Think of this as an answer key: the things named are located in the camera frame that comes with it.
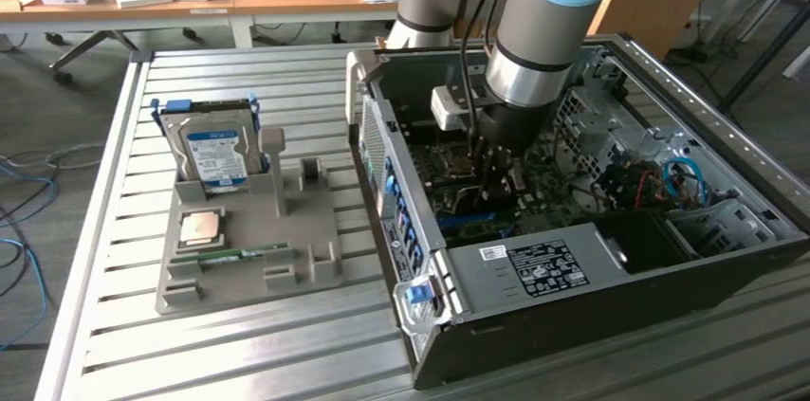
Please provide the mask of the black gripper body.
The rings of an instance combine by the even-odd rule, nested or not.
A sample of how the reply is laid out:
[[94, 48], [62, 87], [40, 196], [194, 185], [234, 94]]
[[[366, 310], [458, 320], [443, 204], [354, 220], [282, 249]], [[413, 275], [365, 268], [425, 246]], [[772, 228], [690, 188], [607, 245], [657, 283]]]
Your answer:
[[474, 136], [474, 154], [483, 155], [490, 149], [509, 150], [522, 157], [539, 138], [550, 120], [553, 106], [515, 107], [494, 104], [478, 110], [478, 131]]

